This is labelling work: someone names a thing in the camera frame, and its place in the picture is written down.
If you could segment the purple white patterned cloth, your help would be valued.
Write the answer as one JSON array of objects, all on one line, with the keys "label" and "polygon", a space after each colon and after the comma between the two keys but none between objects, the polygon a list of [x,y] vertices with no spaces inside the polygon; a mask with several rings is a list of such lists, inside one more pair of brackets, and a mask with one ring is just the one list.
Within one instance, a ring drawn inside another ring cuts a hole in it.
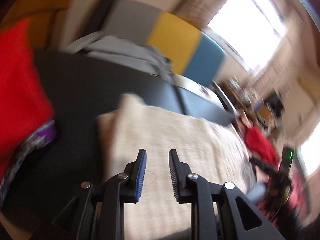
[{"label": "purple white patterned cloth", "polygon": [[16,148],[13,157],[1,179],[1,206],[9,191],[10,184],[16,177],[25,158],[37,149],[41,149],[51,143],[56,136],[55,121],[53,119],[45,122],[23,143]]}]

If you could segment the red cloth at left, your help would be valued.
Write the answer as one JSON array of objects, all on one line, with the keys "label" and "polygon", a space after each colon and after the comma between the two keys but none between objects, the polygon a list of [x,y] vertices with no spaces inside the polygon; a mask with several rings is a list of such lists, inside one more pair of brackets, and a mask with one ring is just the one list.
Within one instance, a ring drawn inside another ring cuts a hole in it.
[{"label": "red cloth at left", "polygon": [[26,18],[1,33],[1,174],[16,148],[54,115],[33,64],[28,27]]}]

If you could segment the grey hoodie garment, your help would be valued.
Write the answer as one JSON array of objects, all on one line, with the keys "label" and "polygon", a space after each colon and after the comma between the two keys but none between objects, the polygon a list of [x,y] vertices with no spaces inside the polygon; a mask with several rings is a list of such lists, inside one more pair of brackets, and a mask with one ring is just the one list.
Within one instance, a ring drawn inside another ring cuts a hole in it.
[{"label": "grey hoodie garment", "polygon": [[172,82],[171,60],[154,46],[139,46],[129,40],[97,31],[86,35],[63,51],[70,54],[84,53],[86,56],[116,63]]}]

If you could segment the window with metal frame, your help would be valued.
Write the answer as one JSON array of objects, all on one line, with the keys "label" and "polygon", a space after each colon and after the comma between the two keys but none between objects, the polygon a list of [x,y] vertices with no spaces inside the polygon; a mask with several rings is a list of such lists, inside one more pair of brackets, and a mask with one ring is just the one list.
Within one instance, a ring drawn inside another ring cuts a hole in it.
[{"label": "window with metal frame", "polygon": [[272,0],[227,0],[207,27],[249,74],[267,66],[287,32]]}]

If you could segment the cluttered wooden shelf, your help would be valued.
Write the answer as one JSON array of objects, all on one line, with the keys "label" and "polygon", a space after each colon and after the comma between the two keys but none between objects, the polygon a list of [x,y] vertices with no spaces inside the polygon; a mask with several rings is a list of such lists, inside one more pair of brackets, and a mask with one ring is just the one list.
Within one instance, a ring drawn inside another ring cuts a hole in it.
[{"label": "cluttered wooden shelf", "polygon": [[235,79],[219,85],[236,109],[244,110],[255,126],[267,133],[282,129],[284,106],[275,90],[262,97],[254,89],[240,86]]}]

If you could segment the red fuzzy garment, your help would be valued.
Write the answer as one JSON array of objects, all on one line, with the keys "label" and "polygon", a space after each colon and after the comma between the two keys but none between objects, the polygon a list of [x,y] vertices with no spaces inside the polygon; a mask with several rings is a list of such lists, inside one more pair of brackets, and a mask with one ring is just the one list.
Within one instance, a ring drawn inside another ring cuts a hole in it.
[{"label": "red fuzzy garment", "polygon": [[256,126],[245,129],[244,142],[246,147],[253,153],[259,155],[261,160],[273,167],[278,167],[279,159],[274,146],[263,135]]}]

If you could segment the pink beige garment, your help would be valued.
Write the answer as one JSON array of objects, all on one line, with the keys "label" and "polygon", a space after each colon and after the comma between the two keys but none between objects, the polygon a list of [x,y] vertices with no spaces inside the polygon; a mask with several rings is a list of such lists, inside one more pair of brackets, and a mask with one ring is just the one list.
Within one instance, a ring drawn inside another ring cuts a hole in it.
[{"label": "pink beige garment", "polygon": [[253,126],[253,123],[249,120],[243,109],[237,110],[235,126],[237,132],[240,134],[241,137],[245,135],[246,129],[251,128]]}]

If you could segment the cream knitted sweater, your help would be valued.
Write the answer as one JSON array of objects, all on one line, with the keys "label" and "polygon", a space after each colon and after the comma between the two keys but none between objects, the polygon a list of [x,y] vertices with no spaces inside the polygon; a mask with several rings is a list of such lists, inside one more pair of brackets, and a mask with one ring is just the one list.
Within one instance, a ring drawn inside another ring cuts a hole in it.
[{"label": "cream knitted sweater", "polygon": [[99,116],[97,123],[105,180],[135,161],[139,150],[147,152],[141,198],[125,205],[126,239],[161,239],[190,227],[191,207],[178,204],[172,189],[172,149],[212,183],[231,181],[247,193],[257,181],[244,142],[231,125],[148,106],[133,94],[123,95],[118,109]]}]

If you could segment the grey yellow blue headboard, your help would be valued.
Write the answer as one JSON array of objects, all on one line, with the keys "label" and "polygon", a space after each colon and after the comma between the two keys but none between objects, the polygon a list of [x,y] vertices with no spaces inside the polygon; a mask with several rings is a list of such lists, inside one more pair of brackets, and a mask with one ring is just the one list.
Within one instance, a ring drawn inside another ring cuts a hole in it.
[{"label": "grey yellow blue headboard", "polygon": [[154,46],[171,61],[175,74],[209,87],[225,51],[208,35],[181,18],[132,0],[116,3],[103,31],[139,46]]}]

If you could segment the small keychain charm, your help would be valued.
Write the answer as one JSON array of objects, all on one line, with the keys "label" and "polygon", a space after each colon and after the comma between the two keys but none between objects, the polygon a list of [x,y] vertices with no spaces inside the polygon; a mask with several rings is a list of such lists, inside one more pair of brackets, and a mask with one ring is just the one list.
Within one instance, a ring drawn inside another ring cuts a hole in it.
[{"label": "small keychain charm", "polygon": [[212,91],[210,89],[203,87],[203,86],[200,86],[199,90],[203,94],[204,98],[208,98],[208,99],[211,98]]}]

